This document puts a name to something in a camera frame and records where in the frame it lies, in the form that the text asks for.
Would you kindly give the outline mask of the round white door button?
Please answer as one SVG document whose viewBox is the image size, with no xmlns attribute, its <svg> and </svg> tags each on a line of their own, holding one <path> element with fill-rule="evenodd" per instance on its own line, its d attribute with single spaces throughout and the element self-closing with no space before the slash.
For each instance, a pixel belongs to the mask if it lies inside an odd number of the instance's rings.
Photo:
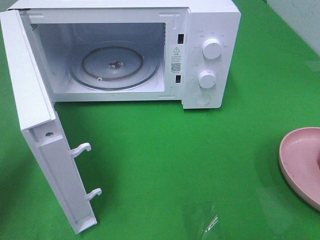
<svg viewBox="0 0 320 240">
<path fill-rule="evenodd" d="M 210 103 L 211 96 L 209 94 L 202 93 L 196 97 L 195 101 L 198 105 L 206 106 Z"/>
</svg>

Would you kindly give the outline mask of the white timer knob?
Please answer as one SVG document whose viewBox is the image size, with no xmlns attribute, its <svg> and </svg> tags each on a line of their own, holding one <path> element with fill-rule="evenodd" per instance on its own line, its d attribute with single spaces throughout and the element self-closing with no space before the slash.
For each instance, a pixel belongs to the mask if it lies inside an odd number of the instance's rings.
<svg viewBox="0 0 320 240">
<path fill-rule="evenodd" d="M 204 70 L 198 75 L 198 82 L 201 88 L 210 89 L 217 83 L 216 73 L 211 70 Z"/>
</svg>

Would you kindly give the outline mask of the white microwave door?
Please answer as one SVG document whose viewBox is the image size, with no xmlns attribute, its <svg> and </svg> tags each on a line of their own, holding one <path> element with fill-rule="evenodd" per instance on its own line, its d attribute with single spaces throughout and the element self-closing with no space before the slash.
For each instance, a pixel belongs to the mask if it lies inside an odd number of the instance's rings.
<svg viewBox="0 0 320 240">
<path fill-rule="evenodd" d="M 46 65 L 25 11 L 0 15 L 6 58 L 21 132 L 75 233 L 97 223 L 90 201 L 101 194 L 86 192 L 75 158 L 90 151 L 89 143 L 70 148 L 46 89 Z"/>
</svg>

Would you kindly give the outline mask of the pink round plate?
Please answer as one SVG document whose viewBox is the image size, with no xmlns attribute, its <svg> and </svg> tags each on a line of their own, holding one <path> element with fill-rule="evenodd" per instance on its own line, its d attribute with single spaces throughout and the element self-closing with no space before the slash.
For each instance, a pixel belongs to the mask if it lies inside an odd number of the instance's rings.
<svg viewBox="0 0 320 240">
<path fill-rule="evenodd" d="M 279 166 L 294 192 L 314 209 L 320 209 L 320 128 L 303 127 L 284 136 Z"/>
</svg>

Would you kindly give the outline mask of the glass microwave turntable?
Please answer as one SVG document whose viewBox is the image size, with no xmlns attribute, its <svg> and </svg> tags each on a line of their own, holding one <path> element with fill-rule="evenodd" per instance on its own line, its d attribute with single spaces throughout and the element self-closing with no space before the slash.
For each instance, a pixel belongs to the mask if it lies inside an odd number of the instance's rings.
<svg viewBox="0 0 320 240">
<path fill-rule="evenodd" d="M 163 56 L 162 44 L 105 41 L 75 52 L 69 72 L 77 82 L 91 89 L 126 90 L 156 75 Z"/>
</svg>

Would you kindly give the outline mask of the white microwave oven body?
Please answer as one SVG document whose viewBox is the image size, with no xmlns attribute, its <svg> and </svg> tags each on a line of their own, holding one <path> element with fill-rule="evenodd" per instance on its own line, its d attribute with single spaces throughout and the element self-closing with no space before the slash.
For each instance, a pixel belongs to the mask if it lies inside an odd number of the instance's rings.
<svg viewBox="0 0 320 240">
<path fill-rule="evenodd" d="M 25 11 L 45 63 L 44 81 L 55 102 L 180 100 L 185 109 L 219 108 L 225 91 L 241 13 L 231 0 L 19 0 L 9 10 Z M 222 53 L 203 55 L 202 44 L 218 38 Z M 70 74 L 72 57 L 94 44 L 129 41 L 163 45 L 163 60 L 147 82 L 124 90 L 98 90 Z M 202 71 L 216 73 L 201 88 Z M 208 105 L 196 103 L 210 95 Z"/>
</svg>

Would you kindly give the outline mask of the upper white power knob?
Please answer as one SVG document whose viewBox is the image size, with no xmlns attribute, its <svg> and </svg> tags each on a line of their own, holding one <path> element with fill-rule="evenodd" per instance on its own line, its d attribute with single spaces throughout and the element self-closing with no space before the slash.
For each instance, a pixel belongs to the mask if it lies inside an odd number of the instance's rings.
<svg viewBox="0 0 320 240">
<path fill-rule="evenodd" d="M 209 60 L 218 58 L 222 54 L 222 42 L 216 37 L 206 39 L 202 43 L 202 53 Z"/>
</svg>

